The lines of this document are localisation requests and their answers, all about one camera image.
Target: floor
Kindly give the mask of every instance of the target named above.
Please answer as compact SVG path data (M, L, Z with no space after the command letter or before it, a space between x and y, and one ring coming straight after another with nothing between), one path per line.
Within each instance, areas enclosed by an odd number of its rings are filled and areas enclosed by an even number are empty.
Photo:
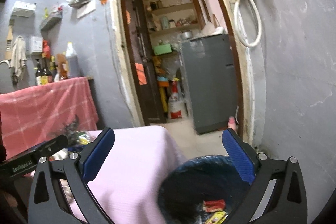
M228 156L222 144L222 131L197 135L189 118L158 125L169 131L188 159L206 155Z

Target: gray refrigerator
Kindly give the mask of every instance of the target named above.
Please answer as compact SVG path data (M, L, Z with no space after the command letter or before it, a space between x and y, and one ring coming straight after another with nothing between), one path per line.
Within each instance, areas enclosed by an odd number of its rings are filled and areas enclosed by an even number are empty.
M227 127L237 108L236 74L227 34L180 45L181 73L189 115L198 134Z

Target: red and white bag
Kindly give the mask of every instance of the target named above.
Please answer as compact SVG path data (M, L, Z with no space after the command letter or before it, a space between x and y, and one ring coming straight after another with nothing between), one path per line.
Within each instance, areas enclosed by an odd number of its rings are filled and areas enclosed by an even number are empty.
M172 94L168 100L169 118L178 119L188 116L183 98L179 97L176 81L172 84Z

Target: metal bolt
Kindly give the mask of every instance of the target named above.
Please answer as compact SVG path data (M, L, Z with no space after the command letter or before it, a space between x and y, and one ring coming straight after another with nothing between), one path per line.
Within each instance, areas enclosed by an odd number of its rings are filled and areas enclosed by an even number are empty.
M70 156L69 156L69 158L72 159L72 160L78 158L78 153L76 153L76 152L71 153Z
M40 158L40 163L44 163L44 162L46 162L47 161L47 158L46 157L42 157L42 158Z
M297 163L297 159L295 157L290 157L289 160L291 161L291 163L295 164Z
M264 154L264 153L260 153L260 154L258 154L258 158L261 159L261 160L265 160L265 159L267 159L267 155Z

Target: red checkered tablecloth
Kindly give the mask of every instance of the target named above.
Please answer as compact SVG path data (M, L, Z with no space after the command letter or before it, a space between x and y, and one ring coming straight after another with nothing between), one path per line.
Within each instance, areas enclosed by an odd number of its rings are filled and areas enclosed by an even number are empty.
M80 130L97 130L98 114L85 77L1 94L7 158L37 145L79 117Z

